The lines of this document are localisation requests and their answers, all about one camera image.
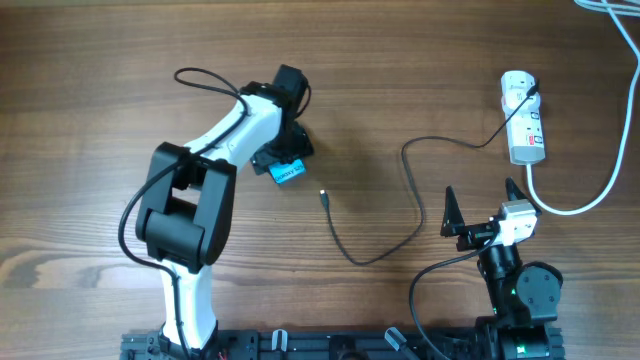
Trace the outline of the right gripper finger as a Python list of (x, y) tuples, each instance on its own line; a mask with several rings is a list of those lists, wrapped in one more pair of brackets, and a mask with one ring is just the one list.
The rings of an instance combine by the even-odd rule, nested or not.
[(445, 190), (445, 207), (440, 235), (443, 237), (459, 236), (464, 232), (465, 221), (452, 186)]
[(520, 190), (512, 177), (505, 179), (505, 189), (509, 201), (527, 200), (533, 206), (537, 216), (542, 214), (542, 210)]

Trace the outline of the Galaxy S25 smartphone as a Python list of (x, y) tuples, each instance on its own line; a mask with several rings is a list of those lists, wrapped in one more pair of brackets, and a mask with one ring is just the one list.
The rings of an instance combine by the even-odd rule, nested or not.
[(274, 182), (281, 185), (301, 174), (304, 174), (306, 172), (306, 167), (301, 159), (296, 159), (289, 164), (272, 164), (269, 166), (269, 172)]

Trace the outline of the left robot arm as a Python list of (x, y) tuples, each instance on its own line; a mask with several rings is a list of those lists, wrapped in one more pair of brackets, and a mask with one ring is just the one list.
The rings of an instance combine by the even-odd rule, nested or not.
[(235, 99), (231, 111), (183, 146), (159, 145), (132, 200), (145, 263), (162, 273), (160, 351), (177, 359), (203, 356), (215, 342), (212, 266), (229, 237), (239, 172), (250, 165), (282, 184), (304, 173), (303, 160), (314, 153), (297, 121), (311, 98), (301, 70), (281, 65), (270, 83), (227, 84), (221, 91)]

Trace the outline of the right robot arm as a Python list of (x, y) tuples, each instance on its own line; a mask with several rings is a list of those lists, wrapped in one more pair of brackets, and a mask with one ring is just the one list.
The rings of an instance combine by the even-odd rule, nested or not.
[(464, 221), (452, 187), (445, 192), (440, 235), (458, 251), (478, 253), (494, 315), (476, 320), (472, 359), (564, 359), (558, 318), (563, 276), (544, 262), (523, 263), (517, 245), (534, 235), (541, 210), (508, 178), (507, 200), (485, 223)]

